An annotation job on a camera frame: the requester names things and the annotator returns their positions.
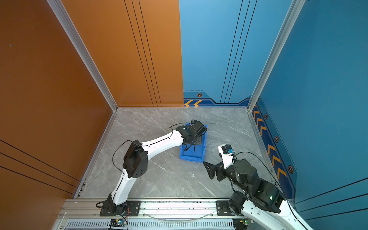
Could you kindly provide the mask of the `blue plastic bin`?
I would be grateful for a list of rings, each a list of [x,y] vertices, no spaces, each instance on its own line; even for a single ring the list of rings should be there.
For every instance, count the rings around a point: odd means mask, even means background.
[[[185,145],[180,147],[179,158],[181,160],[189,162],[203,163],[205,160],[206,146],[207,146],[207,132],[205,131],[204,135],[201,136],[201,139],[199,139],[197,143],[191,146],[188,150],[185,151],[186,149]]]

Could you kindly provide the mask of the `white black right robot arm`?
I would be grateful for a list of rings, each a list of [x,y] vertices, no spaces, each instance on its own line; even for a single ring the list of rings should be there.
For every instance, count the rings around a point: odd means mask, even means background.
[[[235,160],[225,167],[203,162],[210,179],[229,179],[241,191],[228,201],[236,216],[254,220],[266,230],[311,230],[312,227],[295,211],[283,192],[258,176],[257,169],[246,160]]]

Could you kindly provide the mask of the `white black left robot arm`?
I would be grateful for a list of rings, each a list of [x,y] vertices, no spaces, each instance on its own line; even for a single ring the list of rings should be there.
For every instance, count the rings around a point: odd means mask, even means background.
[[[140,142],[131,141],[123,158],[120,179],[115,189],[108,195],[102,209],[110,213],[121,214],[127,206],[128,195],[136,180],[148,170],[148,161],[154,156],[174,147],[184,145],[185,151],[194,147],[207,133],[207,127],[200,121],[178,123],[171,132],[156,139]]]

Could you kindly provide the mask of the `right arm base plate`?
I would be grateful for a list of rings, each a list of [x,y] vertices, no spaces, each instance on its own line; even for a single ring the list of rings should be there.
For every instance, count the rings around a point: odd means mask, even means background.
[[[239,210],[229,200],[216,201],[216,211],[218,216],[238,216]]]

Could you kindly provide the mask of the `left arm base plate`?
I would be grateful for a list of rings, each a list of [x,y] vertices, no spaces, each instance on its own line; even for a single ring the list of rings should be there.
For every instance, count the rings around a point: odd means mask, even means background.
[[[124,216],[124,217],[137,217],[140,212],[141,201],[128,200],[126,203],[111,208],[107,200],[99,202],[96,207],[100,209],[99,216]]]

